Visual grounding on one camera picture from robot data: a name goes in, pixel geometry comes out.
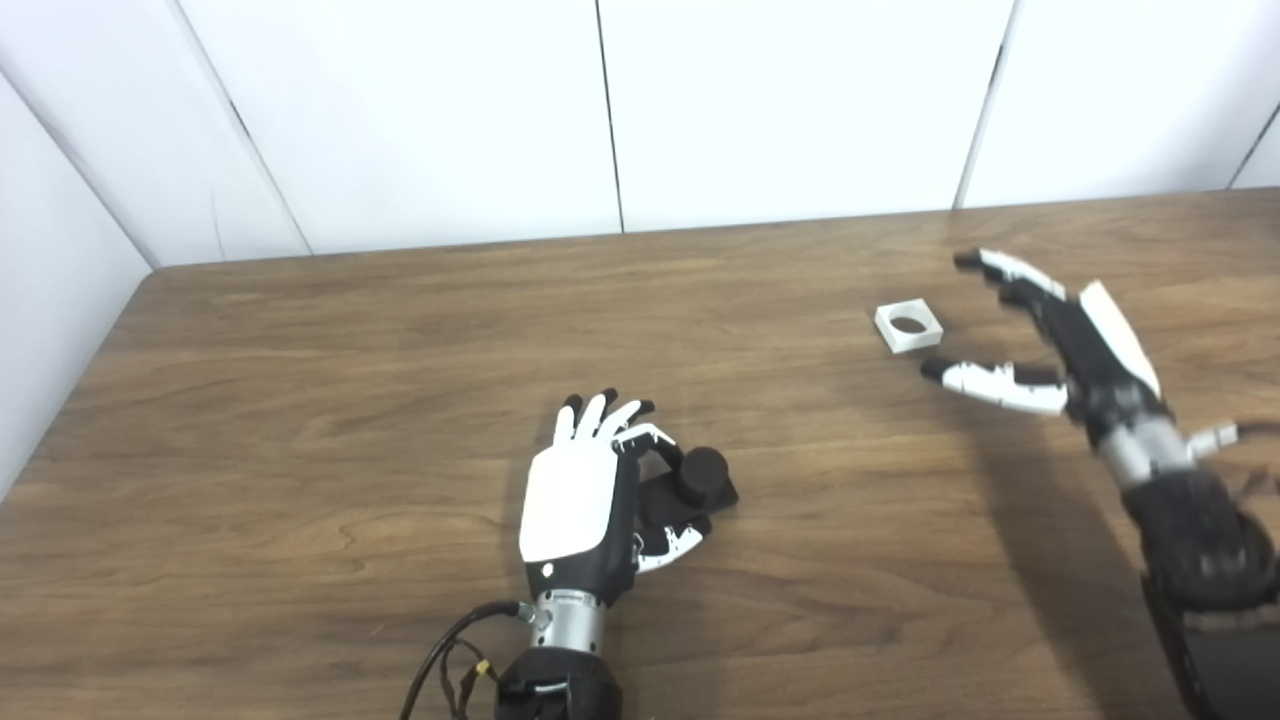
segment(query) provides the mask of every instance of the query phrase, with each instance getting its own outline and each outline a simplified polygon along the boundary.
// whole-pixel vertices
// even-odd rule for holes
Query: wood grain
[[[524,594],[527,464],[616,386],[742,495],[611,612],[630,719],[1179,717],[1080,433],[872,325],[924,297],[947,354],[1050,360],[952,270],[978,245],[1103,277],[1188,429],[1277,414],[1280,191],[166,269],[0,506],[0,716],[392,717],[453,618]]]

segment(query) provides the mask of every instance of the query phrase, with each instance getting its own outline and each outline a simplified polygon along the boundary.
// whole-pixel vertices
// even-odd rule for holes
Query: robotic hand
[[[1100,282],[1071,297],[1004,252],[963,252],[955,264],[980,270],[1002,304],[1027,311],[1061,355],[1065,374],[942,357],[925,360],[922,374],[961,395],[1012,410],[1066,413],[1083,425],[1142,534],[1143,591],[1188,707],[1202,719],[1280,717],[1275,550],[1198,462],[1239,439],[1247,425],[1183,438],[1151,361]]]
[[[675,561],[710,533],[705,515],[635,529],[637,516],[653,516],[640,506],[639,459],[654,451],[677,474],[686,462],[660,429],[631,424],[654,410],[652,402],[632,400],[605,415],[614,400],[612,388],[585,407],[570,396],[550,447],[529,469],[520,553],[536,612],[530,648],[499,680],[498,720],[617,719],[622,692],[600,657],[607,609],[637,574]],[[690,459],[695,452],[723,464],[710,448]]]

